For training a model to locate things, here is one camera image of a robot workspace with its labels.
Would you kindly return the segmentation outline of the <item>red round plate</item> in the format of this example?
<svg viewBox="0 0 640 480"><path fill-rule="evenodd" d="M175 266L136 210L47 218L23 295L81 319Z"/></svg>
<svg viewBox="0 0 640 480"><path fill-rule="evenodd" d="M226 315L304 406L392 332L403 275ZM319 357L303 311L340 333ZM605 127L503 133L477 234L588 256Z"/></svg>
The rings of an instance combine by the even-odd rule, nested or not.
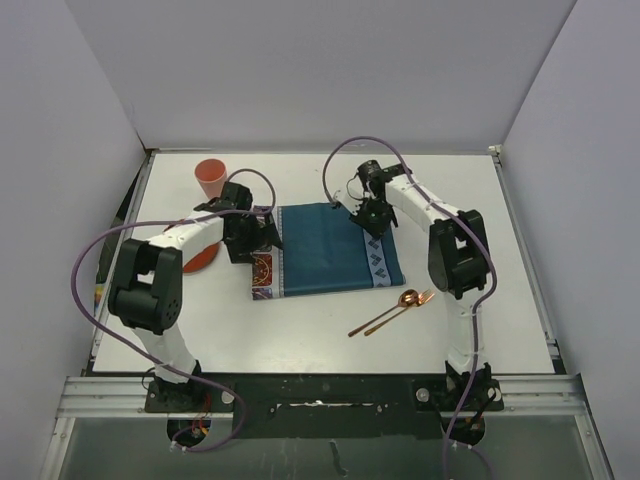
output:
<svg viewBox="0 0 640 480"><path fill-rule="evenodd" d="M194 274L209 266L218 255L219 248L218 243L206 247L184 265L183 273Z"/></svg>

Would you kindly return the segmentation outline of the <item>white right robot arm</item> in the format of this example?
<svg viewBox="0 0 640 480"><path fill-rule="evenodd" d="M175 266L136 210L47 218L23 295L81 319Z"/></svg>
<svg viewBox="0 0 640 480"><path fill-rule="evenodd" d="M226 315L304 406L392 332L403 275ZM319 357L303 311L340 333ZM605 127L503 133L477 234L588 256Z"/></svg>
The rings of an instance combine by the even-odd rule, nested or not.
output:
<svg viewBox="0 0 640 480"><path fill-rule="evenodd" d="M329 194L334 207L374 239L397 226L401 211L428 235L427 271L432 284L445 294L448 320L447 369L458 376L445 384L448 402L469 408L481 396L481 386L469 374L480 366L480 307L490 263L485 222L477 210L459 210L429 192L404 164L383 168L375 160L361 164L354 178L360 194L348 186Z"/></svg>

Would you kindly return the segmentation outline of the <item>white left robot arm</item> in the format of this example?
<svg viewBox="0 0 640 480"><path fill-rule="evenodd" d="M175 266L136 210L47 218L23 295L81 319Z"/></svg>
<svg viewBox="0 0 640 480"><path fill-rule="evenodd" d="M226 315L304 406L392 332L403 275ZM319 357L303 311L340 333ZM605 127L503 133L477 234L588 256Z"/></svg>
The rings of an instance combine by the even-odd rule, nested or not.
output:
<svg viewBox="0 0 640 480"><path fill-rule="evenodd" d="M116 260L108 297L109 313L140 340L156 365L156 378L180 410L200 405L204 387L196 379L199 362L190 353L178 319L183 303L184 267L222 243L233 264L253 254L283 247L274 206L253 205L251 190L226 182L221 195L195 206L190 214L145 240L126 240Z"/></svg>

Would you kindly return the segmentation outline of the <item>pink plastic cup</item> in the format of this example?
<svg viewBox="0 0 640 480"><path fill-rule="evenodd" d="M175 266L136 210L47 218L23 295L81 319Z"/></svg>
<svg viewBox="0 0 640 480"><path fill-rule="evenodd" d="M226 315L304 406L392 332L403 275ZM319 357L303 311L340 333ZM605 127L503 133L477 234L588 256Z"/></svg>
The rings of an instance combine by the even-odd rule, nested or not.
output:
<svg viewBox="0 0 640 480"><path fill-rule="evenodd" d="M227 180L226 165L215 158L202 160L196 165L194 176L207 199L219 197Z"/></svg>

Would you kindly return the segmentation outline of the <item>blue patterned placemat cloth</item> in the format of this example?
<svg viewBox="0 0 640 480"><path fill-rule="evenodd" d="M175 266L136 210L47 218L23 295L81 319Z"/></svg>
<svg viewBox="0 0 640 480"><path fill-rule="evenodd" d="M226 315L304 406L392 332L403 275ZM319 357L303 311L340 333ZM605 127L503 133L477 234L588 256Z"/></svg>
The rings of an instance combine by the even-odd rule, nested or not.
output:
<svg viewBox="0 0 640 480"><path fill-rule="evenodd" d="M253 253L256 301L406 283L390 231L375 239L327 203L280 206L274 220L283 247Z"/></svg>

